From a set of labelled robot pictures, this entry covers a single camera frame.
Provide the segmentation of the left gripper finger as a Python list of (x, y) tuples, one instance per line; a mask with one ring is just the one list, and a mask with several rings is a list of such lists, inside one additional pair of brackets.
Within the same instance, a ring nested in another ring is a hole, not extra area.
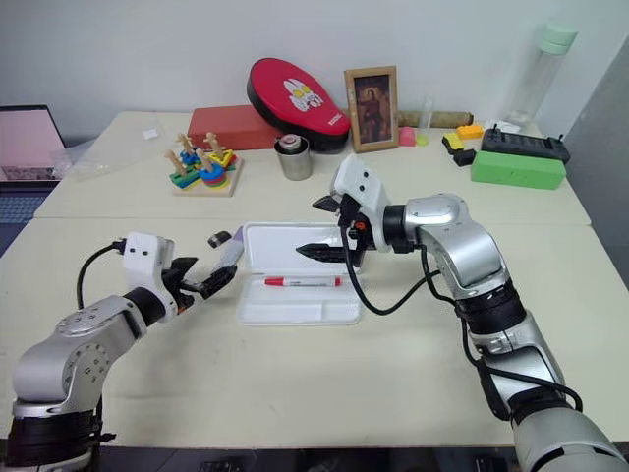
[(197, 257), (179, 257), (172, 261), (171, 270), (173, 278), (181, 281), (185, 278), (187, 272), (196, 264), (199, 259)]
[(188, 290), (201, 295), (202, 299), (208, 299), (225, 288), (237, 273), (236, 265), (227, 265), (215, 270), (206, 280), (190, 283)]

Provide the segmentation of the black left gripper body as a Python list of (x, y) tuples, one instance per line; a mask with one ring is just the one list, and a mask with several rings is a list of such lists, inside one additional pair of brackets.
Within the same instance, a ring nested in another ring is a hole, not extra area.
[(161, 281), (176, 304), (176, 314), (180, 315), (195, 303), (194, 295), (200, 295), (200, 286), (186, 279), (187, 268), (170, 267), (161, 272)]

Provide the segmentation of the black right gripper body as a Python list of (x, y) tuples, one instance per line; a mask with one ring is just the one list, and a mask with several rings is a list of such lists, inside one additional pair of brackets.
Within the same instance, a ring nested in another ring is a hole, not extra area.
[(374, 250), (372, 226), (359, 203), (349, 195), (341, 198), (338, 226), (346, 262), (361, 267), (365, 252)]

